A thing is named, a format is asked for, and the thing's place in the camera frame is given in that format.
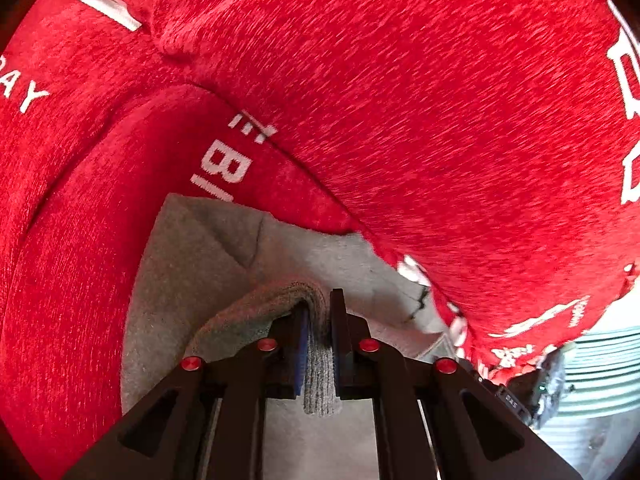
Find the grey knit garment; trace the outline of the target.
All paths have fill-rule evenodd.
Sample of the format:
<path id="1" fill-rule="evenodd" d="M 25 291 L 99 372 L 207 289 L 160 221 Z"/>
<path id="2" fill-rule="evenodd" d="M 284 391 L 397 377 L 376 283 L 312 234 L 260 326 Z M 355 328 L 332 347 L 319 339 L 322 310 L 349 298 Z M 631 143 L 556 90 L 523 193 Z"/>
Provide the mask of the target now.
<path id="1" fill-rule="evenodd" d="M 120 400 L 132 408 L 184 356 L 218 361 L 266 336 L 307 300 L 309 364 L 302 395 L 266 407 L 268 479 L 374 479 L 372 406 L 333 385 L 329 293 L 344 292 L 373 337 L 409 358 L 450 356 L 452 344 L 424 278 L 397 271 L 359 235 L 291 226 L 265 212 L 169 195 L 139 266 L 128 308 Z"/>

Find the large red pillow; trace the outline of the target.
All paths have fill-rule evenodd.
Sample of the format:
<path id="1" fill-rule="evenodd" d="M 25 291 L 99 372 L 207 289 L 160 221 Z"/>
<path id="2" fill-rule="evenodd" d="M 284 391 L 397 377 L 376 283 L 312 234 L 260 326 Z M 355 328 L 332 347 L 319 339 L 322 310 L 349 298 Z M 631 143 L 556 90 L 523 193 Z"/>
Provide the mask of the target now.
<path id="1" fill-rule="evenodd" d="M 126 3 L 420 266 L 482 370 L 579 337 L 638 284 L 631 0 Z"/>

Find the red bed blanket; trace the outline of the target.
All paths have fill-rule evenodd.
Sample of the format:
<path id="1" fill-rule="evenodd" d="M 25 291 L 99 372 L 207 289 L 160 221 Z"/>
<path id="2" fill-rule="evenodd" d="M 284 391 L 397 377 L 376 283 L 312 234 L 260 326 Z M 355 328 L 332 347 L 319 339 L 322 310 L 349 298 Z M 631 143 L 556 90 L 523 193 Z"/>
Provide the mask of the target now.
<path id="1" fill-rule="evenodd" d="M 120 408 L 134 274 L 167 195 L 360 231 L 434 266 L 426 146 L 474 62 L 445 0 L 39 0 L 1 63 L 1 415 L 57 479 Z M 236 182 L 205 172 L 233 148 Z"/>

